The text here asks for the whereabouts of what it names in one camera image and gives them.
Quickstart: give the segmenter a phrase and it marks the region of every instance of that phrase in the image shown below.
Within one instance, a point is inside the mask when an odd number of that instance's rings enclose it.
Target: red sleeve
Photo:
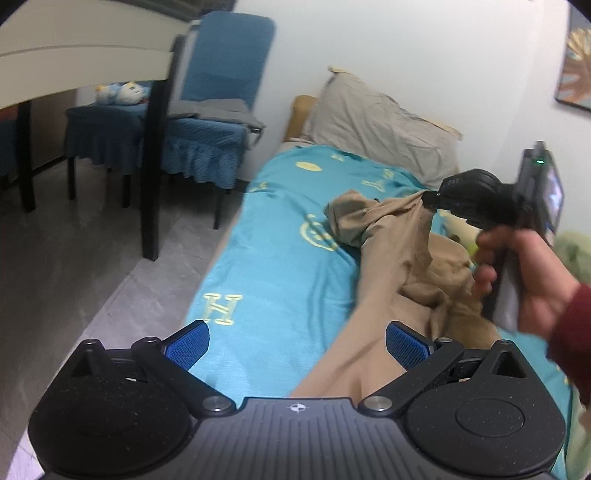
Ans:
[[[581,403],[591,403],[591,288],[581,285],[548,342],[548,358],[579,389]]]

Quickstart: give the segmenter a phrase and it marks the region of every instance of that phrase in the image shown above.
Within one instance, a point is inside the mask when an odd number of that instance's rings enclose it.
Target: device screen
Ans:
[[[558,216],[560,214],[560,209],[562,208],[562,202],[562,186],[560,185],[560,180],[556,174],[556,169],[551,166],[548,169],[546,186],[544,188],[544,203],[546,205],[546,209],[548,210],[550,222],[552,222],[553,227],[556,227],[556,223],[558,222]]]

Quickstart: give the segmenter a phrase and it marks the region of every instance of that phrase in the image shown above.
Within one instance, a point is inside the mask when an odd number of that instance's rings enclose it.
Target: blue gripper pad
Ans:
[[[410,370],[434,352],[434,344],[401,322],[391,322],[386,328],[388,353]]]
[[[178,366],[189,370],[209,348],[209,328],[202,320],[194,322],[172,334],[164,344],[164,355]]]

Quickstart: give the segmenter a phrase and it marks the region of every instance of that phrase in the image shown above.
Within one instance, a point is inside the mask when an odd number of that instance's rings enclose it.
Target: metal screw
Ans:
[[[370,410],[373,411],[384,411],[392,407],[392,400],[380,395],[374,395],[373,397],[366,398],[363,404]]]
[[[209,411],[224,411],[232,406],[232,402],[221,395],[212,395],[203,400],[203,408]]]

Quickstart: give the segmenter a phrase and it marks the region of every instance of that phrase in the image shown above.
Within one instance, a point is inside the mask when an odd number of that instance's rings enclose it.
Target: gray floor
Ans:
[[[18,189],[0,193],[0,478],[40,475],[28,417],[79,339],[126,348],[179,328],[242,201],[226,197],[214,231],[213,189],[163,177],[161,255],[151,262],[141,258],[138,179],[123,209],[120,175],[79,161],[77,178],[70,202],[64,163],[37,176],[29,214]]]

